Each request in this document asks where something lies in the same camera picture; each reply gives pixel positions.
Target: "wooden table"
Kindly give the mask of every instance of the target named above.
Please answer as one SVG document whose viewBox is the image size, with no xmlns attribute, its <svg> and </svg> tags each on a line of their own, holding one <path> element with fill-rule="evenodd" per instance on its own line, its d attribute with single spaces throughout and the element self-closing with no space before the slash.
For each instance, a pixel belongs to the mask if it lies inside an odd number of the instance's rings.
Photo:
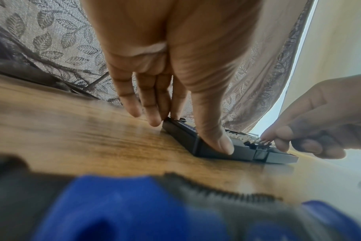
<svg viewBox="0 0 361 241">
<path fill-rule="evenodd" d="M 37 172 L 135 176 L 177 172 L 241 193 L 268 193 L 296 204 L 318 199 L 361 214 L 361 173 L 301 156 L 291 165 L 205 160 L 161 127 L 121 107 L 0 77 L 0 153 Z"/>
</svg>

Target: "curtain fold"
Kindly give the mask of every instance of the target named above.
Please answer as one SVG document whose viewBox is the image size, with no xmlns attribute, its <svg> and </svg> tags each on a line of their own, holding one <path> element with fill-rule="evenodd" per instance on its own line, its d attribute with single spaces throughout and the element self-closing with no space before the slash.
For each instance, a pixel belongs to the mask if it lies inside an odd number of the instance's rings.
<svg viewBox="0 0 361 241">
<path fill-rule="evenodd" d="M 276 102 L 313 1 L 264 0 L 251 50 L 225 95 L 224 127 L 249 131 Z M 102 100 L 121 104 L 79 0 L 0 0 L 0 60 L 39 68 Z M 190 98 L 184 116 L 192 118 Z"/>
</svg>

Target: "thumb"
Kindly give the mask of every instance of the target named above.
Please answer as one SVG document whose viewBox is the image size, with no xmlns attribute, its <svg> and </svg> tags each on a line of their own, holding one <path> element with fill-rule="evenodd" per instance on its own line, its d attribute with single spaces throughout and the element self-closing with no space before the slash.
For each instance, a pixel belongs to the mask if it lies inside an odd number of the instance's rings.
<svg viewBox="0 0 361 241">
<path fill-rule="evenodd" d="M 195 125 L 199 136 L 213 149 L 231 155 L 234 147 L 221 125 L 221 101 L 225 88 L 218 93 L 191 92 Z"/>
<path fill-rule="evenodd" d="M 304 138 L 328 128 L 359 121 L 359 110 L 352 105 L 332 103 L 305 112 L 276 130 L 276 136 L 283 140 Z"/>
</svg>

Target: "hand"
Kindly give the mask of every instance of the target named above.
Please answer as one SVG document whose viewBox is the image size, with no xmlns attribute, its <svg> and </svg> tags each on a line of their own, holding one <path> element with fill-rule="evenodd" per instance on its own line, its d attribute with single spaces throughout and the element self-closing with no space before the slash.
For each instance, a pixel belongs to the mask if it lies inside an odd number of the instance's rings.
<svg viewBox="0 0 361 241">
<path fill-rule="evenodd" d="M 281 151 L 293 147 L 327 159 L 361 149 L 361 75 L 313 86 L 292 103 L 262 135 Z"/>
<path fill-rule="evenodd" d="M 82 0 L 120 100 L 148 122 L 179 119 L 191 92 L 196 128 L 215 150 L 231 154 L 221 102 L 248 49 L 261 0 Z M 173 80 L 173 95 L 168 88 Z"/>
</svg>

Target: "gray curtain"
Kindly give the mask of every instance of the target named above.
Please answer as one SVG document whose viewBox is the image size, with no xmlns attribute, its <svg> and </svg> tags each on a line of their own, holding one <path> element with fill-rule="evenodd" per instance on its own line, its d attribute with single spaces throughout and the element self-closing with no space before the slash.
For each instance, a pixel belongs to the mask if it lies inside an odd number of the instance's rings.
<svg viewBox="0 0 361 241">
<path fill-rule="evenodd" d="M 226 128 L 249 131 L 276 102 L 313 1 L 265 0 L 252 49 L 222 106 Z M 43 70 L 101 100 L 121 104 L 79 0 L 0 0 L 0 60 Z M 184 116 L 192 118 L 191 99 Z"/>
</svg>

